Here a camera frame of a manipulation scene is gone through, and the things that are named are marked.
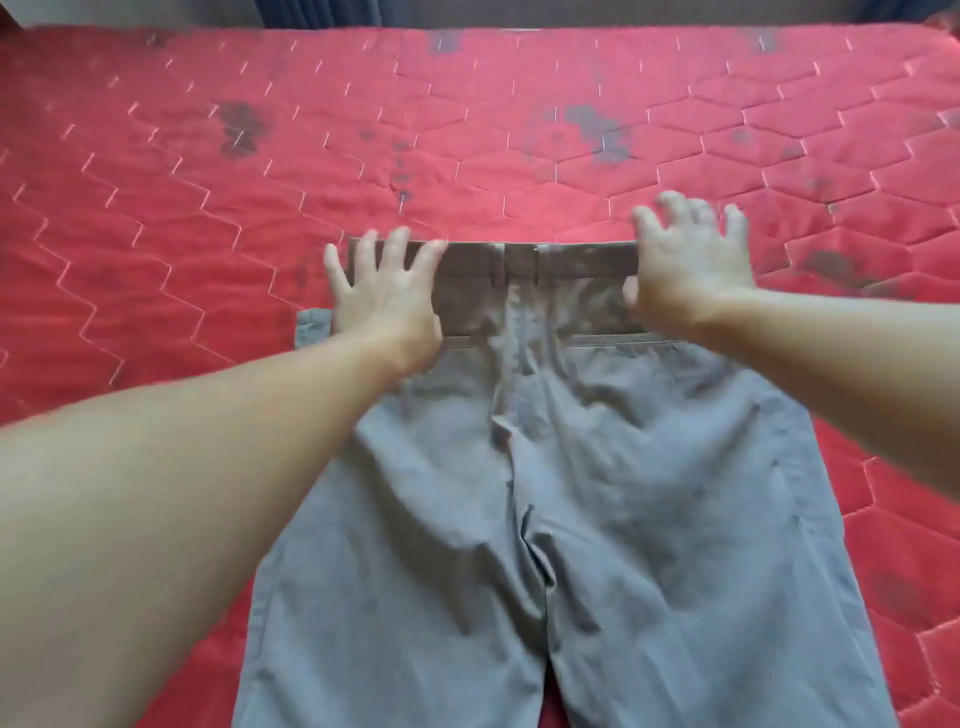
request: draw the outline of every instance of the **left hand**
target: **left hand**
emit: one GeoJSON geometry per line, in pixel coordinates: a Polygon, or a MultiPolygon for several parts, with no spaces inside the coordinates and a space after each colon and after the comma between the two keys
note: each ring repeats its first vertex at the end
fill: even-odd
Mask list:
{"type": "Polygon", "coordinates": [[[391,232],[377,268],[376,231],[367,231],[357,243],[352,286],[336,247],[328,245],[324,250],[324,267],[335,301],[334,328],[383,347],[381,351],[396,362],[401,376],[428,369],[444,339],[430,296],[447,242],[427,243],[417,251],[410,270],[405,270],[409,240],[409,228],[391,232]]]}

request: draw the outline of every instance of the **belt loop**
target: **belt loop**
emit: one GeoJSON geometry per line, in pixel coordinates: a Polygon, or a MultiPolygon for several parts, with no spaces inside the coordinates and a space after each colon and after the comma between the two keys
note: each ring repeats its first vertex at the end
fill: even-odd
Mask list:
{"type": "Polygon", "coordinates": [[[493,286],[507,287],[507,249],[503,243],[492,243],[493,247],[493,286]]]}
{"type": "Polygon", "coordinates": [[[539,286],[545,281],[550,281],[550,244],[537,244],[537,267],[534,273],[534,284],[539,286]]]}

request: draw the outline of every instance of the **curtain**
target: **curtain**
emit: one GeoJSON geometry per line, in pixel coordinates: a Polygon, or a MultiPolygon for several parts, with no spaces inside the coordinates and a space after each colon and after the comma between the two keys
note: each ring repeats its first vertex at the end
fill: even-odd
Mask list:
{"type": "Polygon", "coordinates": [[[406,0],[256,0],[256,6],[267,28],[402,27],[407,22],[406,0]]]}

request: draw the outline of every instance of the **right hand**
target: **right hand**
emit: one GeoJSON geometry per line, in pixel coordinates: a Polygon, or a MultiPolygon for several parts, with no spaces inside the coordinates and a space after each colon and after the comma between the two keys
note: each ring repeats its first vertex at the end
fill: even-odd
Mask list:
{"type": "Polygon", "coordinates": [[[446,241],[433,240],[422,246],[406,270],[403,261],[409,241],[409,228],[391,232],[377,268],[376,231],[367,231],[357,242],[352,286],[336,247],[328,245],[324,251],[335,302],[334,329],[371,343],[374,355],[394,364],[398,377],[428,369],[444,340],[430,295],[446,241]]]}
{"type": "Polygon", "coordinates": [[[623,295],[631,312],[660,333],[691,339],[717,303],[737,290],[754,288],[747,249],[747,218],[727,205],[724,235],[716,214],[703,200],[663,192],[664,230],[649,207],[634,210],[638,265],[623,295]]]}

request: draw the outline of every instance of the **red mattress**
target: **red mattress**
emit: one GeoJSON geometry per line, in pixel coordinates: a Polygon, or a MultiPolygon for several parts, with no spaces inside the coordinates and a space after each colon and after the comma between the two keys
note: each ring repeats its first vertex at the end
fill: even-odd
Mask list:
{"type": "MultiPolygon", "coordinates": [[[[290,349],[327,241],[624,239],[664,188],[740,204],[761,285],[960,303],[960,47],[919,27],[53,28],[0,79],[4,421],[290,349]]],[[[960,509],[818,435],[902,722],[958,725],[960,509]]],[[[229,724],[247,608],[143,728],[229,724]]]]}

